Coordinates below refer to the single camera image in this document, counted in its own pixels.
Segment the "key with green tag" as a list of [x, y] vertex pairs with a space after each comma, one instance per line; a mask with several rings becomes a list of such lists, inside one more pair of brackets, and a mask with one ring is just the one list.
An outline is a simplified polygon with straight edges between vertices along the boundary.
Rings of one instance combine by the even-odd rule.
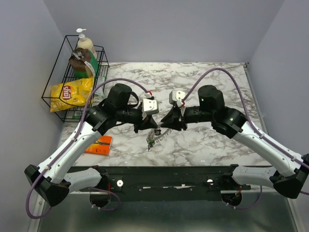
[[155, 145], [155, 141], [149, 141], [148, 142], [148, 151], [150, 151], [151, 148], [153, 148]]

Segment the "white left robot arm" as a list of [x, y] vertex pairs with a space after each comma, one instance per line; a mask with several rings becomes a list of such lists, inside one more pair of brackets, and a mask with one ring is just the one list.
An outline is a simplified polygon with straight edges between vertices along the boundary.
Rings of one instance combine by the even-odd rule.
[[134, 125], [135, 132], [157, 127], [152, 118], [159, 112], [155, 98], [147, 93], [141, 102], [131, 105], [128, 101], [134, 95], [127, 85], [113, 86], [106, 99], [86, 111], [77, 128], [62, 146], [38, 166], [29, 165], [25, 169], [31, 187], [51, 207], [61, 203], [73, 191], [85, 188], [101, 191], [106, 188], [107, 179], [99, 168], [74, 173], [69, 173], [69, 169], [109, 129], [118, 123]]

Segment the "metal numbered key ring disc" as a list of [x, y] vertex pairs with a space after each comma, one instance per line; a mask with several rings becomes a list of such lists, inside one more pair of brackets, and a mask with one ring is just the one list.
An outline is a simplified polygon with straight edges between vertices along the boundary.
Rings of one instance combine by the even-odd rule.
[[165, 131], [161, 130], [161, 134], [159, 136], [155, 135], [155, 130], [161, 130], [161, 129], [153, 129], [151, 130], [147, 137], [146, 137], [146, 142], [148, 143], [149, 141], [155, 141], [155, 144], [160, 143], [163, 141], [168, 135], [171, 134], [172, 129], [166, 129]]

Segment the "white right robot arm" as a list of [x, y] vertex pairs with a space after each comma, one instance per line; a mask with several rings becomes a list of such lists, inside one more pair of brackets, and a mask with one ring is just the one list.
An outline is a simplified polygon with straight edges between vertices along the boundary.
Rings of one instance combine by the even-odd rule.
[[226, 137], [247, 146], [267, 160], [269, 167], [237, 165], [231, 173], [222, 177], [227, 189], [238, 185], [259, 185], [275, 189], [284, 197], [296, 199], [309, 175], [306, 168], [308, 155], [293, 152], [250, 123], [245, 114], [225, 106], [223, 93], [215, 86], [205, 85], [198, 89], [199, 105], [184, 107], [185, 93], [173, 90], [169, 94], [172, 109], [161, 120], [163, 128], [177, 131], [187, 129], [189, 123], [210, 122], [212, 128]]

